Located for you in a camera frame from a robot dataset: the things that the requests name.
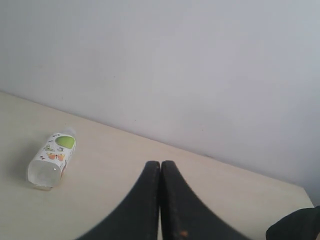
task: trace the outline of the dark fabric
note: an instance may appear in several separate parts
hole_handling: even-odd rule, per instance
[[[266,240],[315,240],[320,233],[320,206],[304,208],[269,227]]]

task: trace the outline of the water bottle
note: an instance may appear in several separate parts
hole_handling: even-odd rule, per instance
[[[57,186],[76,148],[76,132],[67,127],[54,133],[27,168],[27,180],[36,188]]]

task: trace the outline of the bottle label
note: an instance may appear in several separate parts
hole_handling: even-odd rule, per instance
[[[73,136],[57,132],[40,149],[35,160],[56,164],[60,168],[62,177],[75,148],[76,140]]]

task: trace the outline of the white wall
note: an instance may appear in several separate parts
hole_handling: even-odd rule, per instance
[[[1,0],[0,89],[320,204],[320,1]]]

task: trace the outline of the beige table surface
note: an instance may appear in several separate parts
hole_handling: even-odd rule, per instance
[[[26,168],[53,132],[74,127],[61,185],[41,191]],[[0,239],[73,240],[107,216],[149,160],[176,162],[201,200],[253,240],[313,207],[303,188],[0,92]]]

